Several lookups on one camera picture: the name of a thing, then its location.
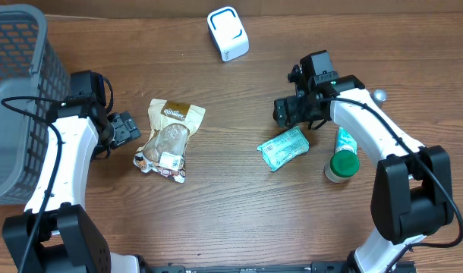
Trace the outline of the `clear plastic snack bag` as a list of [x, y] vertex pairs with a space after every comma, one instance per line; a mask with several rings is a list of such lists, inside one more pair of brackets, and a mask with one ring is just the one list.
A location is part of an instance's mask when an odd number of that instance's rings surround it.
[[186, 148], [199, 130], [206, 109], [183, 102], [152, 99], [148, 108], [150, 138], [137, 149], [133, 163], [177, 183], [186, 180]]

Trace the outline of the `green lid glass jar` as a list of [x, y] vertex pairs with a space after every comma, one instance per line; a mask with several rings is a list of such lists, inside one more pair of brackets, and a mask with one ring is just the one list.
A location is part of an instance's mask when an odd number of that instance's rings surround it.
[[358, 156], [351, 151], [336, 152], [324, 167], [324, 174], [333, 183], [343, 183], [353, 177], [360, 168]]

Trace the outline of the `green white tissue pack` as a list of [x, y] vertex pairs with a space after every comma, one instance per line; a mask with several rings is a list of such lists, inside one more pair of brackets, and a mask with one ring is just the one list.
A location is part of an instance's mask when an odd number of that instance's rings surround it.
[[335, 138], [335, 152], [342, 150], [357, 154], [357, 142], [345, 128], [339, 127]]

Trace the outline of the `yellow dish soap bottle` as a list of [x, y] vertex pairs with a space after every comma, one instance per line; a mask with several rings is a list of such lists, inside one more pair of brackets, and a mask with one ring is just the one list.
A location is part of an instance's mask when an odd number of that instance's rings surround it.
[[381, 108], [383, 103], [388, 99], [387, 93], [384, 89], [376, 89], [372, 94], [372, 100]]

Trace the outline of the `small teal packet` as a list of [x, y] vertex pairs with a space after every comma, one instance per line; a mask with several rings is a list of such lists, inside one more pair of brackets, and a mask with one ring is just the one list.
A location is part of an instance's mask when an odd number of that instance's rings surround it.
[[257, 150], [262, 152], [263, 160], [271, 171], [277, 171], [296, 156], [307, 152], [309, 148], [310, 144], [300, 127], [295, 126], [259, 145]]

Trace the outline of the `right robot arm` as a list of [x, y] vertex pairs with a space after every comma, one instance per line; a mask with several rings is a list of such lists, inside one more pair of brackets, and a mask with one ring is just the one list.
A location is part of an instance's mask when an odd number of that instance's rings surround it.
[[344, 262], [313, 262], [318, 272], [414, 272], [400, 261], [454, 219], [450, 158], [407, 135], [373, 101], [354, 75], [341, 77], [326, 50], [303, 57], [288, 74], [295, 95], [274, 101], [280, 127], [332, 121], [346, 129], [376, 166], [370, 211], [374, 229]]

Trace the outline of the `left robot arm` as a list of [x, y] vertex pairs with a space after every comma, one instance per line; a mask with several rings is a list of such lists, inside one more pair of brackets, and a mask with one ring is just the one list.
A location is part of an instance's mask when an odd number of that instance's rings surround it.
[[109, 80], [93, 71], [71, 74], [71, 92], [51, 100], [42, 122], [49, 144], [24, 213], [5, 219], [2, 236], [19, 272], [144, 272], [136, 255], [109, 249], [85, 210], [89, 166], [140, 137], [130, 113], [112, 111]]

